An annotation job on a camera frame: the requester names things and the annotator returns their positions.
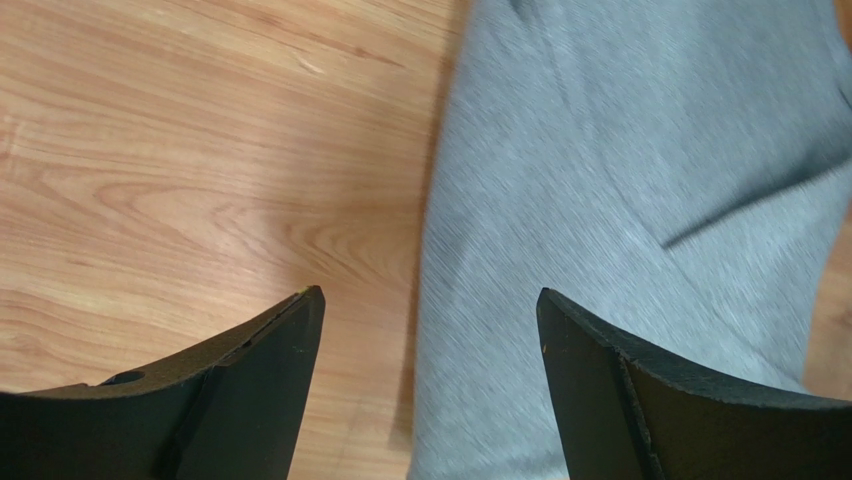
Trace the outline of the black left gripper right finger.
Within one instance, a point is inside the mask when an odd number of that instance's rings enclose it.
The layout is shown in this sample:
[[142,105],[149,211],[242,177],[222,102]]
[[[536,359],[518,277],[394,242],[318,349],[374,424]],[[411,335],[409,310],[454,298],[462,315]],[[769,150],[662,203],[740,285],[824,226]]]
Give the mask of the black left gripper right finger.
[[847,479],[851,405],[704,367],[561,293],[537,302],[573,479]]

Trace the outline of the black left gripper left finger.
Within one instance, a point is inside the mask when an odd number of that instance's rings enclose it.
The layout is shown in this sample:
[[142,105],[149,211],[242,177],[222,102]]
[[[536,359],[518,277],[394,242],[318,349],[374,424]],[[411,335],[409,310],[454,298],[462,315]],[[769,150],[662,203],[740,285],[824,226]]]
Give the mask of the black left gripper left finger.
[[325,312],[310,286],[98,385],[3,393],[5,479],[284,479]]

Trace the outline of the light grey cloth napkin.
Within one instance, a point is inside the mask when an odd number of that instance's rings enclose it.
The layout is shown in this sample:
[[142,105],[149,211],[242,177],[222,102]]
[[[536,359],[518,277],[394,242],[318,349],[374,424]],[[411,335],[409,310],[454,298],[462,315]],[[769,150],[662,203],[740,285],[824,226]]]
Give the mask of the light grey cloth napkin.
[[801,391],[850,91],[830,1],[475,2],[422,243],[410,477],[566,473],[545,287]]

